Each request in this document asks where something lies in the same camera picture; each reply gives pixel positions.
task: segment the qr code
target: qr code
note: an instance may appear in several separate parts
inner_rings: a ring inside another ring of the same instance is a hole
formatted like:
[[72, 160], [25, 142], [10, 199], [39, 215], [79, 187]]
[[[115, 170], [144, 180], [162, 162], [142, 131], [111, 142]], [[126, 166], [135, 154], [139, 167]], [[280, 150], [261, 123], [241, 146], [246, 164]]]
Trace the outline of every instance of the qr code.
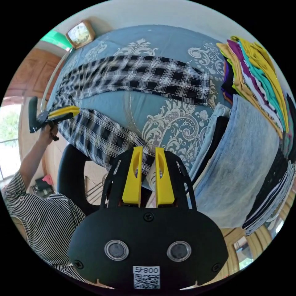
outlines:
[[134, 274], [135, 289], [160, 289], [160, 274]]

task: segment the wooden door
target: wooden door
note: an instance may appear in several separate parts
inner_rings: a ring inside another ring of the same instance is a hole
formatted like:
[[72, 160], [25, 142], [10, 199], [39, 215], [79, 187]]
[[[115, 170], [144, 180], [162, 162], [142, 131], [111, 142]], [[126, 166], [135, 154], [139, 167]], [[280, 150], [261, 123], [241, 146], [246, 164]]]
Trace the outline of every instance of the wooden door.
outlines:
[[[48, 51], [37, 48], [32, 49], [14, 74], [5, 97], [37, 96], [42, 98], [48, 81], [60, 60], [60, 57]], [[60, 69], [51, 83], [46, 96], [47, 100], [60, 73]]]

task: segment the striped shirt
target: striped shirt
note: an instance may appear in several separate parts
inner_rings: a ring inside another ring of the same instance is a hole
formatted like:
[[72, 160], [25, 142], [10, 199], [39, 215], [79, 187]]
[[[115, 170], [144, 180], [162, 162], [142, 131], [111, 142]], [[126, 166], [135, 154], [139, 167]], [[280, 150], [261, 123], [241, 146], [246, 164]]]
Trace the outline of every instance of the striped shirt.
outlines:
[[74, 269], [67, 252], [76, 227], [84, 220], [84, 213], [62, 194], [44, 199], [26, 193], [19, 172], [3, 192], [4, 203], [11, 217], [21, 220], [32, 250], [58, 271], [86, 282]]

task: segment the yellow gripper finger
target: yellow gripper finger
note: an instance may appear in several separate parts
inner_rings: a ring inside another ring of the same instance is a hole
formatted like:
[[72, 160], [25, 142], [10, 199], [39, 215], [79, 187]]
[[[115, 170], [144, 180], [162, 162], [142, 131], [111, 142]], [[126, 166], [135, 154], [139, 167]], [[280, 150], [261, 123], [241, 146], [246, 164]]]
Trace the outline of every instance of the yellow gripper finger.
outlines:
[[155, 149], [156, 207], [172, 205], [175, 201], [164, 149]]
[[80, 108], [77, 107], [77, 106], [67, 106], [67, 107], [64, 107], [64, 108], [60, 108], [60, 109], [57, 109], [57, 110], [54, 110], [54, 111], [50, 112], [49, 115], [48, 115], [48, 119], [51, 119], [53, 117], [57, 117], [57, 116], [60, 116], [60, 115], [64, 115], [64, 114], [67, 114], [67, 113], [73, 113], [73, 117], [74, 117], [79, 113], [79, 110], [80, 110]]
[[141, 204], [141, 186], [142, 186], [142, 153], [143, 147], [134, 147], [132, 159], [129, 166], [129, 172], [122, 195], [122, 201], [125, 204], [138, 205]]

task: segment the screw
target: screw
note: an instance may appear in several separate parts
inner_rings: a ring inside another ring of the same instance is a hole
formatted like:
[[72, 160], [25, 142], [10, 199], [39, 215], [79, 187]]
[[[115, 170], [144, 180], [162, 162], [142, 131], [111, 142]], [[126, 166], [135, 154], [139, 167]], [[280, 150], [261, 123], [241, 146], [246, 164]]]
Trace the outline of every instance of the screw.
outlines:
[[153, 216], [152, 213], [146, 213], [144, 215], [144, 220], [147, 221], [147, 222], [151, 222], [153, 219], [154, 219], [154, 216]]
[[216, 263], [213, 267], [212, 267], [212, 271], [216, 272], [221, 268], [221, 263]]
[[83, 264], [82, 264], [82, 262], [80, 262], [79, 260], [75, 260], [75, 261], [74, 261], [74, 265], [75, 265], [75, 267], [78, 268], [78, 269], [83, 269]]

